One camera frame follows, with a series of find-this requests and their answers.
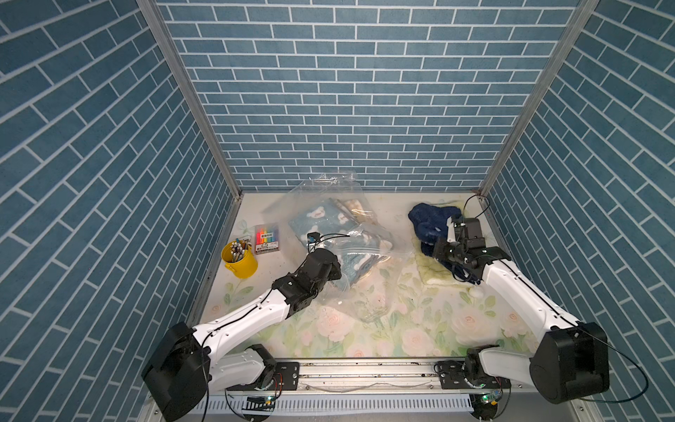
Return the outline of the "pale yellow fleece blanket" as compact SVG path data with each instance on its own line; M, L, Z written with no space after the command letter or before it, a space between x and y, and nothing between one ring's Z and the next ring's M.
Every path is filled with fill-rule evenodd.
M458 281L454 275L437 260L423 255L421 251L415 252L415 264L418 272L417 278L424 286L433 288L469 288L467 282Z

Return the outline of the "light blue bear blanket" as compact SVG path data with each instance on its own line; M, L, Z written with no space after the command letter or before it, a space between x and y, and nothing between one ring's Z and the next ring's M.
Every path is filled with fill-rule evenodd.
M346 206L327 198L293 216L288 225L307 246L307 234L317 231L322 242L317 248L332 251L341 265L342 278L336 288L346 291L365 277L375 264L394 249L392 235L377 224L361 223Z

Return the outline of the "navy blue star blanket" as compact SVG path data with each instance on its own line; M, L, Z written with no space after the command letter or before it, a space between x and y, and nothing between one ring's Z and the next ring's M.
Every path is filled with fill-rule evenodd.
M414 206L408 214L414 233L420 241L423 255L432 257L433 248L439 238L448 237L448 220L459 217L462 211L458 207L437 207L427 203Z

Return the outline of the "clear plastic vacuum bag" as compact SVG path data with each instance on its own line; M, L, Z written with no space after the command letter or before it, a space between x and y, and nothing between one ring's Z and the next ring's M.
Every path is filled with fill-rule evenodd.
M352 173L306 179L262 212L277 226L281 251L297 266L309 252L325 248L341 266L318 299L324 306L370 323L388 314L405 264L408 241L383 226Z

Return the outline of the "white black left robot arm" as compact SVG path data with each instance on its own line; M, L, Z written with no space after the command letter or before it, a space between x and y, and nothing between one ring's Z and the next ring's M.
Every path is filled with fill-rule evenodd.
M142 371L163 418L179 420L212 391L237 385L267 386L276 365L274 357L260 345L239 354L233 349L309 307L327 282L341 276L337 256L319 248L295 272L280 277L236 311L195 327L184 322L171 327Z

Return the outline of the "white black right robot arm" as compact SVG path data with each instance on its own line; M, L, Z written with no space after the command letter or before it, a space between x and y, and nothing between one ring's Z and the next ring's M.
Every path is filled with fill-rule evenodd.
M533 386L552 404L608 390L608 337L596 323L583 323L552 302L498 247L470 248L464 242L437 240L432 256L454 264L492 288L534 334L532 353L496 345L469 349L464 363L468 383L490 378Z

